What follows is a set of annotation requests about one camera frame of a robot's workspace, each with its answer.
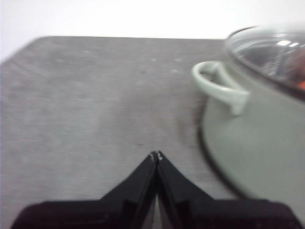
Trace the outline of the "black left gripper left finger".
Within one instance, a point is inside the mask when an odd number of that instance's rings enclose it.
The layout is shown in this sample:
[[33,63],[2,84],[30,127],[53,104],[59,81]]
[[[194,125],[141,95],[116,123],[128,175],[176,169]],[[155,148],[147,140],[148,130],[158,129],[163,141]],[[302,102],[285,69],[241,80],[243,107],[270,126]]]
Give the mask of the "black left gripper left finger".
[[13,229],[150,228],[156,197],[157,154],[151,152],[136,169],[100,199],[45,201],[25,207]]

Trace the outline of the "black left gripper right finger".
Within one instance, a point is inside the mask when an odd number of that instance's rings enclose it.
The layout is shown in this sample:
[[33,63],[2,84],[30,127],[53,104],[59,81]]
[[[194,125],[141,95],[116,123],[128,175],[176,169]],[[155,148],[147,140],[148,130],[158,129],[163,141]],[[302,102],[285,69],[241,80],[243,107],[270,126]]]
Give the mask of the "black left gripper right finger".
[[301,229],[285,204],[263,199],[214,199],[157,151],[158,199],[166,229]]

